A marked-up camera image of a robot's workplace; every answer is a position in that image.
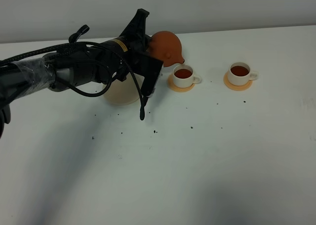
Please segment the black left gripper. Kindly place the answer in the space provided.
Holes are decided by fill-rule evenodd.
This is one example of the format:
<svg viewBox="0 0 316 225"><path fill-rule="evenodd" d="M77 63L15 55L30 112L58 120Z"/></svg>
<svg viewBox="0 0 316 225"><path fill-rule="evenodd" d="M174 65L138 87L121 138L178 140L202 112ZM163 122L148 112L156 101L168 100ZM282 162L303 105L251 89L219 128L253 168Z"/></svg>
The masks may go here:
<svg viewBox="0 0 316 225"><path fill-rule="evenodd" d="M145 34L146 18L149 12L140 8L135 16L123 30L119 37L116 37L118 45L118 59L120 62L124 59L126 62L139 62L140 59L150 59L149 43L151 36Z"/></svg>

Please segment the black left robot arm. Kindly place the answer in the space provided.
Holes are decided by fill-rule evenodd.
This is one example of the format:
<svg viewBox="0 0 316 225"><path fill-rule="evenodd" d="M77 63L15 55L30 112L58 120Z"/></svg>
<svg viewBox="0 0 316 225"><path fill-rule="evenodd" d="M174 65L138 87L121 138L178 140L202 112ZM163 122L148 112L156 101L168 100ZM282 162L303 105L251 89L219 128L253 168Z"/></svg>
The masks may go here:
<svg viewBox="0 0 316 225"><path fill-rule="evenodd" d="M149 13L138 9L135 16L114 39L103 43L81 42L88 32L83 25L69 37L66 44L53 45L16 55L0 62L0 125L10 123L12 101L43 89L55 92L71 89L86 97L98 97L102 92L87 93L79 86L95 82L108 90L115 80L127 75L146 79L152 71L142 67L149 59L146 50L150 37L146 34Z"/></svg>

